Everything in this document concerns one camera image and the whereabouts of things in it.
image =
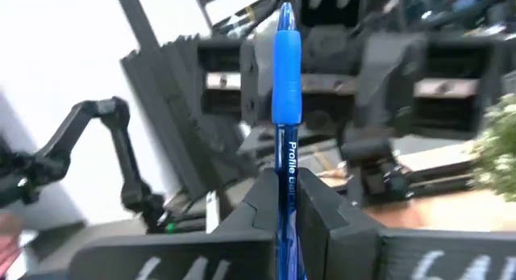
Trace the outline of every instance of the blue pen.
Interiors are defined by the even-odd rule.
[[[278,280],[303,279],[296,231],[298,125],[302,117],[301,36],[295,29],[292,5],[284,3],[274,41],[273,123],[276,125],[278,207]]]

